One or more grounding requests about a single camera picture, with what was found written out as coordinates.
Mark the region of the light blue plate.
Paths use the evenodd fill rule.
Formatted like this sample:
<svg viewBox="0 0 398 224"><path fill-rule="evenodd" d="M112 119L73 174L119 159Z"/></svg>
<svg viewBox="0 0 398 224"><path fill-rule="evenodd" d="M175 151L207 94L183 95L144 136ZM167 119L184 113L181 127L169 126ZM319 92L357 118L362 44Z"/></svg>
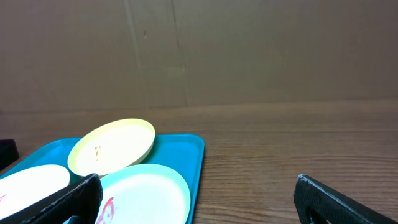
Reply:
<svg viewBox="0 0 398 224"><path fill-rule="evenodd" d="M139 164L101 178L103 200L96 223L185 223L190 190L175 170Z"/></svg>

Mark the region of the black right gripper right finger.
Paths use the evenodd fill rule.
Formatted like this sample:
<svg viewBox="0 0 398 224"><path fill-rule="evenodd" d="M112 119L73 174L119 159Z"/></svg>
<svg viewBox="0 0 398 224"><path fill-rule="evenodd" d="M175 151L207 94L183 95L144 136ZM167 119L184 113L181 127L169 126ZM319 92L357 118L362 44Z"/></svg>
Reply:
<svg viewBox="0 0 398 224"><path fill-rule="evenodd" d="M297 178L294 204L304 224L397 224L305 174Z"/></svg>

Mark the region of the white pink plate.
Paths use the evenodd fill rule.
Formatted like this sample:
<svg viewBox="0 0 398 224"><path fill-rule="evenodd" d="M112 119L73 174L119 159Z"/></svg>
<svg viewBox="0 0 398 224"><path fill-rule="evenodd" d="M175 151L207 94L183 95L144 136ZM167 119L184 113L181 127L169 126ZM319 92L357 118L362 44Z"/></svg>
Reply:
<svg viewBox="0 0 398 224"><path fill-rule="evenodd" d="M31 167L2 178L1 219L54 194L69 183L69 171L56 164Z"/></svg>

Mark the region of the yellow plate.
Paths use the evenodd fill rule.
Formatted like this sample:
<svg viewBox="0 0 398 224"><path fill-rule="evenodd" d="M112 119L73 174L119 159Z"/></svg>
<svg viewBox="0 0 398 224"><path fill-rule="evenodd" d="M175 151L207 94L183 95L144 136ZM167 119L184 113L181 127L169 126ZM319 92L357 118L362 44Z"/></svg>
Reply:
<svg viewBox="0 0 398 224"><path fill-rule="evenodd" d="M68 168L78 176L108 175L143 161L151 152L155 128L143 119L104 124L82 137L70 151Z"/></svg>

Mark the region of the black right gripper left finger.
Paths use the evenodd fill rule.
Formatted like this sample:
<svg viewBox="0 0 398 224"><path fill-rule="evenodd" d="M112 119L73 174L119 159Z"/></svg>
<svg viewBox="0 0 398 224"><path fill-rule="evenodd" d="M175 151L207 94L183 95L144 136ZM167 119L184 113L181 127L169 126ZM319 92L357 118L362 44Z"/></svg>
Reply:
<svg viewBox="0 0 398 224"><path fill-rule="evenodd" d="M95 224L103 199L98 174L90 174L1 220L1 224Z"/></svg>

